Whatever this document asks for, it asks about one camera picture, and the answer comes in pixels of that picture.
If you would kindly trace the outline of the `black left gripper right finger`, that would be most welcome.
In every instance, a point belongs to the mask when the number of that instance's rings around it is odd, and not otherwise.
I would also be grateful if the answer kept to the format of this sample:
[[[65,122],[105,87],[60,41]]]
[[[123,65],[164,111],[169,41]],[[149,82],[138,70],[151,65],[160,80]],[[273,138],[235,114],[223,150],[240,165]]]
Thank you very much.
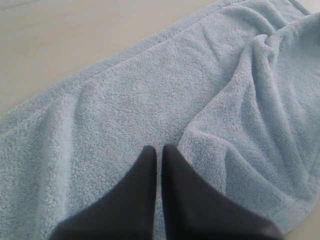
[[[161,194],[168,240],[282,240],[271,221],[211,187],[174,145],[162,151]]]

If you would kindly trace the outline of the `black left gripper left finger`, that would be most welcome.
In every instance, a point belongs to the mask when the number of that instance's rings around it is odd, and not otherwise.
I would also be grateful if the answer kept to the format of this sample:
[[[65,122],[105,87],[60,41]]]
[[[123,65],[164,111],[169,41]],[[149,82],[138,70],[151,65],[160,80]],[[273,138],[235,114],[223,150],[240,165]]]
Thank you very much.
[[[51,240],[151,240],[157,154],[145,146],[122,180],[100,200],[61,222]]]

